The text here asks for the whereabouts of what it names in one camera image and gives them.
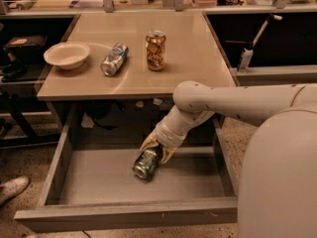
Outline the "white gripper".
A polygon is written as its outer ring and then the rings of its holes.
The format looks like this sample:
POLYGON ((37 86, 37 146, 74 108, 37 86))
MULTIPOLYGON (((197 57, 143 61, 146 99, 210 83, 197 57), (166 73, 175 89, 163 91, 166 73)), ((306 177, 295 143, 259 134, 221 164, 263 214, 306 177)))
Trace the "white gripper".
POLYGON ((185 123, 176 120, 161 120, 145 139, 140 150, 156 147, 160 143, 162 157, 159 163, 164 165, 172 157, 175 148, 183 143, 187 133, 188 126, 185 123))

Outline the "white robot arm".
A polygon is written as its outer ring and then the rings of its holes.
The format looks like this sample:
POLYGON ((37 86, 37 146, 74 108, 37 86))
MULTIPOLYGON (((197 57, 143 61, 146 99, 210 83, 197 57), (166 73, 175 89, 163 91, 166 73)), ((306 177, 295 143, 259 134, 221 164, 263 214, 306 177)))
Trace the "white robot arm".
POLYGON ((192 128, 219 113, 261 125, 241 169, 239 238, 317 238, 317 85, 211 87, 184 81, 141 149, 166 163, 192 128))

